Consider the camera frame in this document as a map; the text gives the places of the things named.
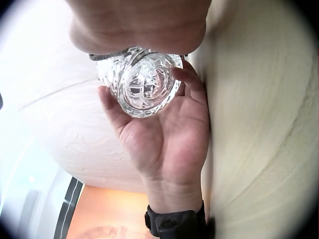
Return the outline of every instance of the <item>black watch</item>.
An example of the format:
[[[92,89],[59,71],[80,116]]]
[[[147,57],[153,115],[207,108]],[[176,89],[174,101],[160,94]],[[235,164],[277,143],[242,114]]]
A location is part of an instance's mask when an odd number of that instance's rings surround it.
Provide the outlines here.
[[[148,205],[145,224],[151,234],[160,239],[206,239],[209,236],[206,228],[204,202],[198,213],[189,210],[158,214],[153,212]]]

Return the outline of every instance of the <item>grey string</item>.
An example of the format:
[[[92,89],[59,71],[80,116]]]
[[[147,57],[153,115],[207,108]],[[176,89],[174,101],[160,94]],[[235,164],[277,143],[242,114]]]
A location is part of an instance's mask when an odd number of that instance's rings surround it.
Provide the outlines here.
[[[129,48],[118,52],[118,53],[111,53],[111,54],[106,54],[106,55],[94,55],[94,54],[89,54],[89,57],[91,60],[93,61],[102,61],[102,60],[106,60],[109,59],[111,57],[115,57],[115,56],[121,56],[127,53],[127,51],[129,50]]]

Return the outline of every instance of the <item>forearm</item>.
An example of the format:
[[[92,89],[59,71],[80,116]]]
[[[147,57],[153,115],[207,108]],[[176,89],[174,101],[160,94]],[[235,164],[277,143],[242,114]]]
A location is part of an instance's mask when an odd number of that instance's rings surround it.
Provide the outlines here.
[[[177,185],[143,179],[151,209],[156,213],[198,212],[203,204],[200,177],[192,184]]]
[[[75,16],[72,41],[85,52],[106,54],[137,45],[187,54],[203,40],[211,0],[67,2]]]

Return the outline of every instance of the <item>crystal glass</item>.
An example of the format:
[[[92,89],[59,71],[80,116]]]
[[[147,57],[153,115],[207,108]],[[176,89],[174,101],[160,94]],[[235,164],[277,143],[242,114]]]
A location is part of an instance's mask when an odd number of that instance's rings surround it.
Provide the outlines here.
[[[98,77],[130,116],[156,114],[175,96],[181,82],[169,69],[183,68],[179,55],[131,47],[127,52],[97,62]]]

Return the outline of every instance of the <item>skin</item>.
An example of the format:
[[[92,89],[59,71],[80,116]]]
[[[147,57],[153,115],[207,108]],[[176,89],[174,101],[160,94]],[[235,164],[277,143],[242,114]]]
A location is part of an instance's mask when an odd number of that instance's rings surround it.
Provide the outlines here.
[[[211,0],[67,0],[74,17],[71,40],[91,54],[122,51],[131,46],[184,55],[202,42]],[[206,91],[192,66],[172,69],[182,85],[158,114],[126,115],[102,86],[103,109],[146,186],[157,213],[199,211],[200,173],[209,142]]]
[[[193,67],[173,68],[182,81],[173,100],[156,115],[132,118],[109,89],[99,96],[120,141],[146,185],[150,207],[157,213],[202,206],[200,173],[206,158],[210,123],[205,88]]]
[[[71,40],[80,50],[107,54],[141,46],[184,55],[202,42],[211,0],[67,0]]]

